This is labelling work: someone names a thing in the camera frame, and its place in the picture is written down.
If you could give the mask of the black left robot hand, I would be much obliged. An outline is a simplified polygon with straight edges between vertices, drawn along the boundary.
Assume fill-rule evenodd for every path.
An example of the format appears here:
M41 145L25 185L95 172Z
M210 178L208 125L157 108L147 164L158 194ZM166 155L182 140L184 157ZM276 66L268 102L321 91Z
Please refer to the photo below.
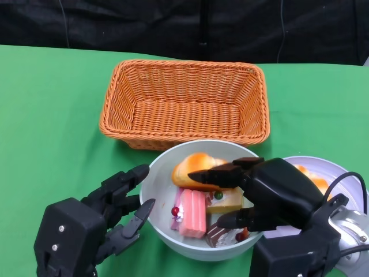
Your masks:
M120 171L82 198L81 202L101 214L107 225L96 254L96 264L112 254L120 255L139 239L138 232L147 221L155 199L141 204L139 195L127 194L148 176L149 170L149 165L142 164L127 172Z

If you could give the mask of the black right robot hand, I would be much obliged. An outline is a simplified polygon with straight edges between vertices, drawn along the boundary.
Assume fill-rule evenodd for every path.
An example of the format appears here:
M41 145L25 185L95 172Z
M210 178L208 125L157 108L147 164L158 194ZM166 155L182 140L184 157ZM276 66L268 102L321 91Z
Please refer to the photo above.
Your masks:
M282 158L239 158L188 174L193 181L219 188L240 188L253 204L220 216L217 226L250 232L290 225L303 229L327 198L305 174Z

